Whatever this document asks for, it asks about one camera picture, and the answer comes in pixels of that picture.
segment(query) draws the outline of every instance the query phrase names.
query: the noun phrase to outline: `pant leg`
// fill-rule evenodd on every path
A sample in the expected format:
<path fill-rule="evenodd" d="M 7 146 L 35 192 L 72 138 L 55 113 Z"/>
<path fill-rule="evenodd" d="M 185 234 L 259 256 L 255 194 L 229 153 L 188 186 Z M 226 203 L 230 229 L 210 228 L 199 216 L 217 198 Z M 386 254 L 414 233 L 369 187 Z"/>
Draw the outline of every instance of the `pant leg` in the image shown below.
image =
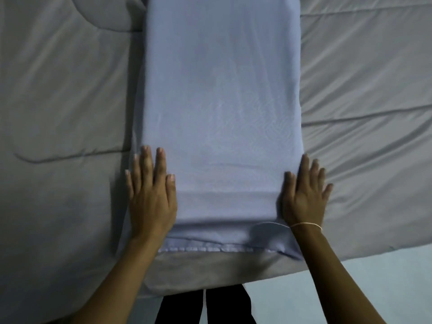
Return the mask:
<path fill-rule="evenodd" d="M 208 289 L 206 301 L 208 324 L 256 324 L 251 298 L 241 284 Z"/>
<path fill-rule="evenodd" d="M 199 324 L 203 294 L 198 290 L 163 297 L 155 324 Z"/>

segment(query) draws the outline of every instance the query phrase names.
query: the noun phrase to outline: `light blue floor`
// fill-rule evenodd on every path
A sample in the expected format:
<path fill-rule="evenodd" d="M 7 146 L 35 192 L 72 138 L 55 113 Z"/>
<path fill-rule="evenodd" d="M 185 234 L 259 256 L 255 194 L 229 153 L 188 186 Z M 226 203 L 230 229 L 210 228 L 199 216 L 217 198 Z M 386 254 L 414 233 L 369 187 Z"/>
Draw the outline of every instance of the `light blue floor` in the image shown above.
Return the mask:
<path fill-rule="evenodd" d="M 388 324 L 432 323 L 432 245 L 343 264 Z M 309 272 L 248 283 L 246 290 L 257 324 L 326 323 Z M 129 323 L 153 324 L 161 301 L 138 299 Z"/>

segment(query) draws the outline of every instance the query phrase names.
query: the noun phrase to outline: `person's right arm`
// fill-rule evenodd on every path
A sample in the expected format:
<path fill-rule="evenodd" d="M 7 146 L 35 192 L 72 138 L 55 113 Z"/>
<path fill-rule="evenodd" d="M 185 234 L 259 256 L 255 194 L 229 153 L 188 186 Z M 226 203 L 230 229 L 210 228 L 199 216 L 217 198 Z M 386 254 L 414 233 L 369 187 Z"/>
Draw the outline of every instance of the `person's right arm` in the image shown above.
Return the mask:
<path fill-rule="evenodd" d="M 298 181 L 288 173 L 282 198 L 283 216 L 289 226 L 298 223 L 322 225 L 324 210 L 333 185 L 323 191 L 325 169 L 314 160 L 309 170 L 309 158 L 301 160 Z M 311 224 L 291 228 L 310 274 L 329 324 L 385 324 L 380 314 L 366 298 L 353 278 L 333 252 L 321 229 Z"/>

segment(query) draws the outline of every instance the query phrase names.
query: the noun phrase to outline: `person's left hand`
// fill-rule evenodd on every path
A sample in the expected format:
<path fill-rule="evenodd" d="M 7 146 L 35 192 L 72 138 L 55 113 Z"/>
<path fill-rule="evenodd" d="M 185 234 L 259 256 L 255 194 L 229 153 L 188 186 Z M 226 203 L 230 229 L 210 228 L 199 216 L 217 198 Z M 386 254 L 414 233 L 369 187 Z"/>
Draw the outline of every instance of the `person's left hand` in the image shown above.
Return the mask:
<path fill-rule="evenodd" d="M 135 155 L 132 173 L 126 171 L 132 239 L 162 245 L 176 222 L 176 178 L 166 174 L 165 151 L 158 148 L 153 166 L 149 146 Z"/>

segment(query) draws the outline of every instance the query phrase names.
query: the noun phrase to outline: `thin wristband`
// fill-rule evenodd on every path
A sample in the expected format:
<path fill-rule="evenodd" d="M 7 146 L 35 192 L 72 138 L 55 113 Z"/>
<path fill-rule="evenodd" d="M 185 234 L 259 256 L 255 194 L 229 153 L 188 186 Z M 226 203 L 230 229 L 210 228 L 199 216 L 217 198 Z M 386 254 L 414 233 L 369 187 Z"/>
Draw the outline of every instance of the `thin wristband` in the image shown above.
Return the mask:
<path fill-rule="evenodd" d="M 291 225 L 289 228 L 292 228 L 292 227 L 297 226 L 297 225 L 302 225 L 302 224 L 315 225 L 315 226 L 318 226 L 321 230 L 323 230 L 323 228 L 320 225 L 315 224 L 315 223 L 308 223 L 308 222 L 297 223 L 297 224 Z"/>

